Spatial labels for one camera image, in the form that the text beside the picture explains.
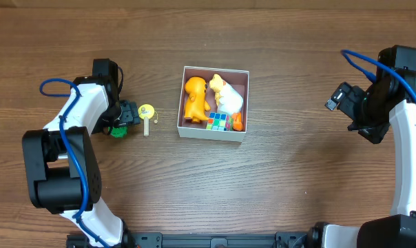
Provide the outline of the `yellow wooden rattle drum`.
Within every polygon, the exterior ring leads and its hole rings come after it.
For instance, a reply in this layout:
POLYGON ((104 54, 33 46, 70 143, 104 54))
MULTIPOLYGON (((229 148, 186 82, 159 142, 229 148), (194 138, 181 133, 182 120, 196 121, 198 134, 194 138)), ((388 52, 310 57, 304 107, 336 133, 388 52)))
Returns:
POLYGON ((158 123, 158 113, 150 104, 143 104, 138 108, 138 115, 143 120, 143 136, 149 136, 149 123, 153 119, 153 123, 158 123))

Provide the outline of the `colourful puzzle cube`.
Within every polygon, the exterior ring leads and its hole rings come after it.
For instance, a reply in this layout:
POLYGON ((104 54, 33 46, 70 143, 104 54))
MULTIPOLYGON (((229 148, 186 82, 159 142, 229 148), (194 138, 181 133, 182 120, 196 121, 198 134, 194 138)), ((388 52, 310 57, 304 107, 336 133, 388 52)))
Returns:
POLYGON ((211 112, 207 121, 207 130, 231 131, 233 129, 232 116, 211 112))

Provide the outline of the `orange rubber bear toy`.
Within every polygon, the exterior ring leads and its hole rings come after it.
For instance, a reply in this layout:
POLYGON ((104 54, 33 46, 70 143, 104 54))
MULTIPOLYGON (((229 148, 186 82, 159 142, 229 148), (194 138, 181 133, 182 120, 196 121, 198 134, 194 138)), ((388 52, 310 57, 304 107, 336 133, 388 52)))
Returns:
POLYGON ((207 121, 209 118, 205 115, 205 112, 210 111, 211 107, 205 100, 207 93, 206 81, 198 76, 191 77, 185 84, 185 92, 188 94, 188 98, 185 104, 184 118, 191 120, 192 123, 207 121))

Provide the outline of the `green plastic wheel toy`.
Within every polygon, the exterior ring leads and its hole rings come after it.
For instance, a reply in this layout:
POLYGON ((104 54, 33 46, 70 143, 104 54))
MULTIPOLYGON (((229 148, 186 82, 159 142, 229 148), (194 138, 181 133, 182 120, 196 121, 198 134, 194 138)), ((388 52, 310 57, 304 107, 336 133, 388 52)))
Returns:
POLYGON ((109 134, 114 138, 123 138, 128 133, 128 127, 113 127, 109 130, 109 134))

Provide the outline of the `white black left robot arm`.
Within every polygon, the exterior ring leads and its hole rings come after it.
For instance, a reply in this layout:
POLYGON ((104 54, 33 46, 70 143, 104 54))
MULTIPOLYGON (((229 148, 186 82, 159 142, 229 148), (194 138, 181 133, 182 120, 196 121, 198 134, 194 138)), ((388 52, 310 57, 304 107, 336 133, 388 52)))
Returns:
POLYGON ((123 137, 141 121, 137 105, 120 98, 123 70, 110 59, 94 59, 91 75, 64 83, 70 93, 57 116, 22 138, 31 203, 79 228, 67 236, 67 248, 135 247, 127 224, 101 196, 101 173, 90 139, 99 133, 123 137))

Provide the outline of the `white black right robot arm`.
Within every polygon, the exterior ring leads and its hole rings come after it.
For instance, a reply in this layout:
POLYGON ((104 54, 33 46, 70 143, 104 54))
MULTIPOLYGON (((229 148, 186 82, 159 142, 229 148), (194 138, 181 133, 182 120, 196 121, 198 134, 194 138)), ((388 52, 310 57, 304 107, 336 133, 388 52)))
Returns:
POLYGON ((379 144, 393 131, 395 194, 388 217, 361 227, 319 223, 307 247, 416 247, 416 49, 394 45, 376 59, 351 50, 341 55, 371 82, 367 90, 341 83, 325 106, 339 110, 356 131, 379 144))

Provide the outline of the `white plush duck toy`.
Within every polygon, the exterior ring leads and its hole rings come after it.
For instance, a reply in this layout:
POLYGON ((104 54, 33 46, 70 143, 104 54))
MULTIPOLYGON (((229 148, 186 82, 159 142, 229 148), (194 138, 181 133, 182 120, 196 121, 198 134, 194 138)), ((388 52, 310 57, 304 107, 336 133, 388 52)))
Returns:
POLYGON ((243 97, 219 74, 214 74, 209 82, 209 87, 214 91, 217 111, 232 117, 232 129, 238 132, 244 130, 242 122, 243 97))

